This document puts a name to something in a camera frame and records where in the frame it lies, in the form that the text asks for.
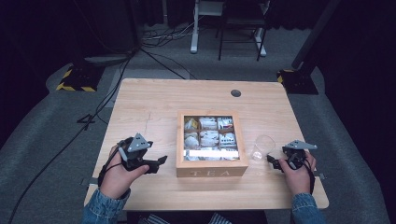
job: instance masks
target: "wooden box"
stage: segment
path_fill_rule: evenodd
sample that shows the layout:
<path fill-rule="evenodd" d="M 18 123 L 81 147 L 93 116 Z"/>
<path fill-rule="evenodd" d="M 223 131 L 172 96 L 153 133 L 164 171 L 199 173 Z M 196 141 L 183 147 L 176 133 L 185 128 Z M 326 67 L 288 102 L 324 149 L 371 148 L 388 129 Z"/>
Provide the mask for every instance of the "wooden box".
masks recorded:
<path fill-rule="evenodd" d="M 177 177 L 241 176 L 248 156 L 235 111 L 177 114 Z"/>

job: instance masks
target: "metal bracket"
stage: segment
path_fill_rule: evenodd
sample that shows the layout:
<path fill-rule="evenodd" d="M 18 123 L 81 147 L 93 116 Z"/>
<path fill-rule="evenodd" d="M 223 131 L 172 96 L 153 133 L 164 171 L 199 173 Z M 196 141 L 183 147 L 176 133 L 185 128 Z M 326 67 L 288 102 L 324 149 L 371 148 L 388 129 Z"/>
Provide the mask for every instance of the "metal bracket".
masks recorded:
<path fill-rule="evenodd" d="M 151 147 L 151 144 L 146 141 L 142 134 L 137 133 L 132 140 L 131 145 L 128 147 L 129 152 L 139 151 Z"/>
<path fill-rule="evenodd" d="M 323 173 L 319 173 L 318 171 L 314 171 L 314 176 L 319 177 L 319 179 L 321 180 L 327 179 L 326 175 L 324 175 Z"/>
<path fill-rule="evenodd" d="M 293 149 L 318 149 L 317 145 L 311 145 L 300 140 L 294 140 L 285 145 L 285 147 Z"/>
<path fill-rule="evenodd" d="M 79 184 L 85 187 L 88 187 L 89 185 L 98 185 L 98 178 L 95 177 L 82 178 Z"/>

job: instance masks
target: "black cable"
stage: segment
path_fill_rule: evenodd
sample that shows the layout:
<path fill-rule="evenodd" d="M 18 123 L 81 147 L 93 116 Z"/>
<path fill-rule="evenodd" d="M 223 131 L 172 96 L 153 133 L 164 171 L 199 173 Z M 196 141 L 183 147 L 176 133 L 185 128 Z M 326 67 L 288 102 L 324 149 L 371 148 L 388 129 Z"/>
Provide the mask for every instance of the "black cable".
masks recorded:
<path fill-rule="evenodd" d="M 114 86 L 114 88 L 105 96 L 105 98 L 99 103 L 99 105 L 96 107 L 96 112 L 97 112 L 97 117 L 99 118 L 99 120 L 101 120 L 103 123 L 108 124 L 108 122 L 104 121 L 102 118 L 99 117 L 99 107 L 101 106 L 101 104 L 103 103 L 103 101 L 105 101 L 107 99 L 107 97 L 109 97 L 109 95 L 111 94 L 111 97 L 114 95 L 114 93 L 116 92 L 117 87 L 120 85 L 121 79 L 123 77 L 123 71 L 121 71 L 122 68 L 122 64 L 120 64 L 119 70 L 120 70 L 120 77 L 119 80 L 117 81 L 116 85 Z"/>
<path fill-rule="evenodd" d="M 115 164 L 115 165 L 112 165 L 112 166 L 108 167 L 107 170 L 106 170 L 106 172 L 109 171 L 111 168 L 116 167 L 116 166 L 119 166 L 119 165 L 121 165 L 121 164 L 122 164 L 122 162 L 117 163 L 117 164 Z"/>
<path fill-rule="evenodd" d="M 307 159 L 305 159 L 304 161 L 306 161 L 306 163 L 308 163 L 309 170 L 312 171 L 312 169 L 311 169 L 311 168 L 312 168 L 311 163 L 309 163 L 309 161 L 308 161 Z"/>
<path fill-rule="evenodd" d="M 143 33 L 143 36 L 147 36 L 147 38 L 152 38 L 154 36 L 157 36 L 157 31 L 156 30 L 147 30 Z"/>
<path fill-rule="evenodd" d="M 163 46 L 165 46 L 166 44 L 168 44 L 169 42 L 171 42 L 172 40 L 179 40 L 179 39 L 184 38 L 186 35 L 191 35 L 191 34 L 189 34 L 189 33 L 182 35 L 181 33 L 185 32 L 185 31 L 189 31 L 190 29 L 192 29 L 192 25 L 193 25 L 193 23 L 190 24 L 190 25 L 188 25 L 188 26 L 185 27 L 185 28 L 180 28 L 180 29 L 177 30 L 177 31 L 176 31 L 176 28 L 174 28 L 174 30 L 173 30 L 171 33 L 165 34 L 165 33 L 169 30 L 169 29 L 167 29 L 165 32 L 163 32 L 162 35 L 155 35 L 155 36 L 152 36 L 152 37 L 148 37 L 148 38 L 146 39 L 146 41 L 148 41 L 148 39 L 150 39 L 150 38 L 152 38 L 152 40 L 158 39 L 158 40 L 157 40 L 157 44 L 143 43 L 142 45 L 143 45 L 144 47 L 147 47 L 147 48 L 163 47 Z"/>
<path fill-rule="evenodd" d="M 128 61 L 127 61 L 127 63 L 124 65 L 124 67 L 123 67 L 123 69 L 122 69 L 122 73 L 121 73 L 121 75 L 120 75 L 120 79 L 119 79 L 119 81 L 117 82 L 117 85 L 116 86 L 118 86 L 119 84 L 120 84 L 120 81 L 121 81 L 121 79 L 122 79 L 122 77 L 123 77 L 123 73 L 124 73 L 124 71 L 125 71 L 125 68 L 126 68 L 126 66 L 128 65 L 128 63 L 129 63 L 129 61 L 131 61 L 131 59 L 133 58 L 133 56 L 131 56 L 129 59 L 128 59 Z M 18 210 L 18 206 L 20 205 L 20 203 L 21 203 L 21 201 L 22 201 L 22 199 L 23 199 L 23 197 L 24 197 L 24 195 L 26 194 L 26 192 L 29 190 L 29 188 L 30 187 L 32 187 L 33 186 L 33 184 L 35 183 L 35 181 L 44 173 L 44 171 L 52 164 L 52 162 L 53 161 L 55 161 L 57 158 L 58 158 L 58 156 L 60 156 L 72 143 L 73 143 L 73 141 L 82 133 L 82 131 L 84 131 L 85 130 L 85 128 L 91 123 L 91 121 L 93 120 L 93 118 L 95 118 L 97 115 L 98 115 L 98 113 L 103 109 L 103 108 L 105 108 L 105 106 L 106 106 L 106 104 L 110 101 L 110 99 L 111 99 L 111 97 L 114 95 L 114 93 L 115 93 L 115 91 L 113 91 L 112 92 L 112 94 L 111 94 L 111 96 L 108 98 L 108 100 L 102 105 L 102 107 L 100 107 L 100 109 L 99 110 L 96 110 L 96 112 L 95 112 L 95 114 L 92 116 L 92 117 L 90 117 L 89 118 L 89 120 L 87 121 L 87 123 L 86 124 L 84 124 L 84 126 L 73 136 L 73 138 L 40 170 L 40 172 L 38 172 L 38 174 L 33 178 L 33 180 L 29 183 L 29 185 L 26 187 L 26 189 L 23 191 L 23 193 L 22 193 L 22 195 L 20 196 L 20 198 L 18 199 L 18 201 L 17 201 L 17 203 L 16 203 L 16 205 L 14 206 L 14 209 L 13 209 L 13 211 L 12 211 L 12 213 L 11 213 L 11 216 L 10 216 L 10 218 L 9 218 L 9 220 L 8 220 L 8 224 L 11 224 L 12 223 L 12 220 L 13 220 L 13 218 L 15 217 L 15 214 L 16 214 L 16 212 L 17 212 L 17 210 Z"/>
<path fill-rule="evenodd" d="M 162 65 L 164 68 L 166 68 L 167 70 L 171 71 L 172 73 L 174 73 L 175 75 L 177 75 L 178 77 L 181 77 L 182 79 L 186 79 L 184 78 L 181 74 L 175 72 L 174 70 L 172 70 L 171 68 L 169 68 L 168 66 L 166 66 L 165 64 L 161 63 L 160 61 L 158 61 L 156 58 L 154 58 L 150 53 L 148 53 L 147 51 L 145 51 L 144 49 L 141 49 L 143 52 L 145 52 L 150 58 L 152 58 L 155 62 L 159 63 L 160 65 Z"/>
<path fill-rule="evenodd" d="M 113 160 L 113 158 L 116 156 L 117 152 L 119 152 L 119 150 L 116 148 L 116 149 L 113 151 L 113 153 L 111 153 L 111 156 L 108 158 L 106 164 L 104 165 L 104 167 L 106 168 L 106 169 L 105 169 L 105 172 L 107 172 L 109 169 L 113 168 L 113 167 L 116 166 L 116 165 L 122 164 L 122 163 L 119 163 L 119 164 L 110 166 L 110 168 L 107 169 L 107 166 L 110 164 L 110 162 L 111 162 L 111 161 Z"/>
<path fill-rule="evenodd" d="M 161 55 L 161 54 L 156 54 L 156 53 L 152 53 L 152 52 L 148 52 L 148 53 L 151 54 L 151 55 L 156 55 L 156 56 L 163 57 L 163 58 L 165 58 L 165 59 L 167 59 L 167 60 L 170 60 L 170 61 L 174 62 L 175 64 L 177 64 L 178 66 L 180 66 L 181 68 L 183 68 L 184 70 L 186 70 L 186 72 L 188 72 L 188 73 L 190 74 L 190 76 L 192 76 L 194 79 L 198 79 L 198 78 L 196 78 L 195 75 L 193 75 L 189 70 L 187 70 L 187 68 L 185 68 L 183 65 L 181 65 L 181 64 L 178 63 L 178 62 L 176 62 L 175 60 L 173 60 L 173 59 L 171 59 L 171 58 L 168 58 L 168 57 L 166 57 L 166 56 L 163 56 L 163 55 Z"/>

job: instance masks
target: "person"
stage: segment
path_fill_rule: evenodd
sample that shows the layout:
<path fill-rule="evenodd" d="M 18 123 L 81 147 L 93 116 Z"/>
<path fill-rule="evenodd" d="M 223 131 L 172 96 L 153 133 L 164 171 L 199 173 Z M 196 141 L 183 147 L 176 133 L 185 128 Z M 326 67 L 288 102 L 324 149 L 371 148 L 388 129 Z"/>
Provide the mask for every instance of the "person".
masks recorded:
<path fill-rule="evenodd" d="M 117 148 L 118 146 L 114 146 L 110 155 Z M 307 152 L 306 160 L 314 171 L 317 164 L 316 159 Z M 108 165 L 108 167 L 113 167 L 106 172 L 101 187 L 95 190 L 90 201 L 84 206 L 81 223 L 117 223 L 118 215 L 131 194 L 131 184 L 149 169 L 147 165 L 143 165 L 128 172 L 122 165 L 118 165 L 120 163 L 120 153 L 117 153 Z M 291 213 L 294 222 L 297 224 L 325 223 L 324 216 L 318 210 L 315 199 L 310 194 L 310 177 L 306 169 L 302 167 L 298 170 L 292 170 L 286 161 L 280 160 L 279 163 L 293 195 Z M 153 216 L 153 218 L 158 223 L 167 223 L 160 217 Z M 221 214 L 214 213 L 209 223 L 226 224 L 232 222 L 222 217 Z"/>

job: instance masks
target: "white desk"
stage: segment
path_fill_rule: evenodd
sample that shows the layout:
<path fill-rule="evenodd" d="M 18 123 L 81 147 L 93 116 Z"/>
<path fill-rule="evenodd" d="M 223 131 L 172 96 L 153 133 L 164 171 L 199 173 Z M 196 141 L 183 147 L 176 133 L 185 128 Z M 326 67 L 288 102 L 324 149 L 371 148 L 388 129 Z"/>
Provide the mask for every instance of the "white desk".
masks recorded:
<path fill-rule="evenodd" d="M 194 9 L 194 28 L 192 31 L 192 39 L 191 39 L 191 53 L 198 52 L 198 34 L 199 34 L 199 16 L 221 16 L 222 11 L 222 2 L 207 2 L 201 0 L 195 0 L 195 9 Z M 262 6 L 262 13 L 265 14 L 266 9 L 269 6 L 269 1 Z M 260 42 L 262 41 L 262 29 L 260 29 L 256 35 L 254 36 L 257 44 L 257 48 L 260 48 Z M 262 57 L 267 55 L 265 48 L 262 47 L 262 52 L 260 53 Z"/>

